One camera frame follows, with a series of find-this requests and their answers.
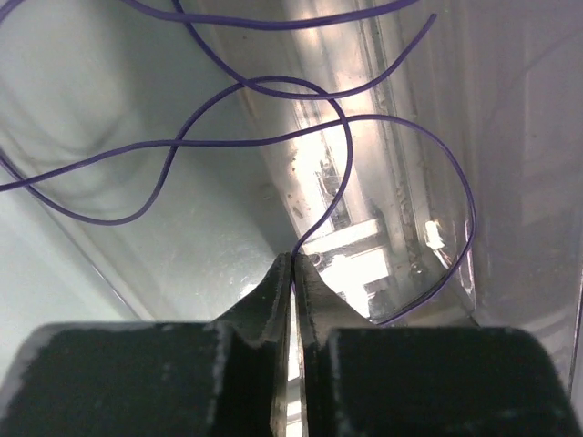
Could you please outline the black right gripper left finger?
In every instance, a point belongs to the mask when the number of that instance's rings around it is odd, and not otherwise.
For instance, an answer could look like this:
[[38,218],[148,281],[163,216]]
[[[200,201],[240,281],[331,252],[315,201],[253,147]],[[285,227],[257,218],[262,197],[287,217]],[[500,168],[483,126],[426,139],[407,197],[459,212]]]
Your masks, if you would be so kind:
[[1,386],[4,436],[282,436],[292,263],[211,321],[34,330]]

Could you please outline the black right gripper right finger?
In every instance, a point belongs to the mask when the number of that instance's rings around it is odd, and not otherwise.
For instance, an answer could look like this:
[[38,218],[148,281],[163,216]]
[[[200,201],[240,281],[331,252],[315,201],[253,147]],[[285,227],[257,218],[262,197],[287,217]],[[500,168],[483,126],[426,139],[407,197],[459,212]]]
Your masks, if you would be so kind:
[[573,436],[540,343],[512,328],[380,328],[293,262],[302,423],[311,436]]

